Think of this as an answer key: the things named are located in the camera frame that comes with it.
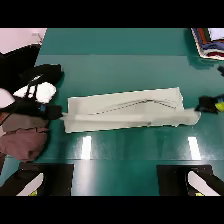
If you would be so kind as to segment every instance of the green table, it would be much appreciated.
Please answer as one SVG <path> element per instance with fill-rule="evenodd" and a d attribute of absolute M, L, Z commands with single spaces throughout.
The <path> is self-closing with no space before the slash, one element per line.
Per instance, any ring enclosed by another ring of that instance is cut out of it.
<path fill-rule="evenodd" d="M 192 108 L 199 96 L 224 90 L 223 62 L 201 59 L 189 29 L 48 29 L 36 64 L 44 63 L 64 68 L 52 101 L 64 112 L 74 96 L 180 87 Z M 195 126 L 66 134 L 57 120 L 36 162 L 74 163 L 72 195 L 158 195 L 157 164 L 211 164 L 224 180 L 223 122 L 224 114 L 202 114 Z M 85 136 L 92 137 L 89 161 L 81 160 Z M 197 138 L 201 161 L 192 161 L 188 137 Z M 0 184 L 17 163 L 7 158 Z"/>

